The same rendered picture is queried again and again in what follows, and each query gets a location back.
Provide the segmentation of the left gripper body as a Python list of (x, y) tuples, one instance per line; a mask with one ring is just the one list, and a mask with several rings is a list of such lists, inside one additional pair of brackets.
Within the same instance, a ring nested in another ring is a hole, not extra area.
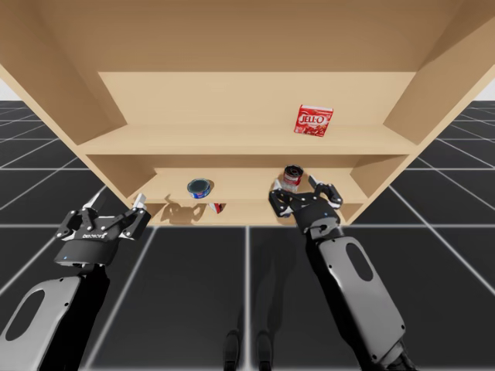
[(54, 262), (66, 267), (87, 265), (108, 266), (116, 254), (119, 238), (116, 216), (101, 216), (108, 231), (109, 240), (62, 240), (63, 246)]

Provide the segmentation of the red and white can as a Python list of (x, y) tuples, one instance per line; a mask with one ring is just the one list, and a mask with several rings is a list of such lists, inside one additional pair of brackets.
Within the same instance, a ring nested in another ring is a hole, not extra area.
[(302, 180), (303, 168), (298, 165), (287, 165), (282, 178), (282, 188), (289, 192), (297, 192)]

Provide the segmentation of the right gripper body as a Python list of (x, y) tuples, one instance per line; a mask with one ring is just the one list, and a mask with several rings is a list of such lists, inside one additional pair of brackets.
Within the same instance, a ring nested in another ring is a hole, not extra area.
[(335, 209), (324, 200), (313, 200), (293, 212), (302, 234), (327, 235), (340, 225)]

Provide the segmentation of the blue flat can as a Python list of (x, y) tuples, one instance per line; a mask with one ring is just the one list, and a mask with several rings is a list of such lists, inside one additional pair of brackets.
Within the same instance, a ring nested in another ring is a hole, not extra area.
[(193, 179), (188, 183), (187, 191), (193, 199), (203, 199), (210, 194), (210, 181), (204, 178)]

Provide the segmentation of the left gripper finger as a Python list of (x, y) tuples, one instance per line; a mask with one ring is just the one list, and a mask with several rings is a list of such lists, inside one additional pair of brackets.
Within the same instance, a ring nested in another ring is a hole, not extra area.
[(80, 209), (71, 210), (56, 231), (58, 240), (109, 240), (104, 219), (98, 209), (104, 205), (102, 192), (95, 194)]
[(132, 208), (117, 217), (119, 239), (138, 240), (144, 233), (150, 220), (145, 201), (146, 196), (139, 193)]

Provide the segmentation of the pale wooden shelf unit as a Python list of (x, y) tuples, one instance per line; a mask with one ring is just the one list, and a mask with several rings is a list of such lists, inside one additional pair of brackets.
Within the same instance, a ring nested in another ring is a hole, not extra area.
[(495, 80), (495, 0), (0, 0), (0, 79), (155, 224), (277, 225), (291, 164), (351, 224)]

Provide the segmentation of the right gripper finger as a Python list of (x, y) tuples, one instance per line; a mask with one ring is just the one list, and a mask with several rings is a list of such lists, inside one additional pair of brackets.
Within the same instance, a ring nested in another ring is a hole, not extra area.
[(313, 175), (308, 177), (309, 184), (313, 188), (313, 194), (315, 196), (320, 196), (324, 194), (328, 199), (328, 203), (333, 209), (339, 209), (343, 205), (343, 198), (336, 190), (333, 184), (327, 184), (320, 182)]
[(289, 192), (283, 189), (279, 180), (276, 179), (272, 190), (268, 194), (268, 201), (277, 217), (289, 217), (309, 204), (310, 193)]

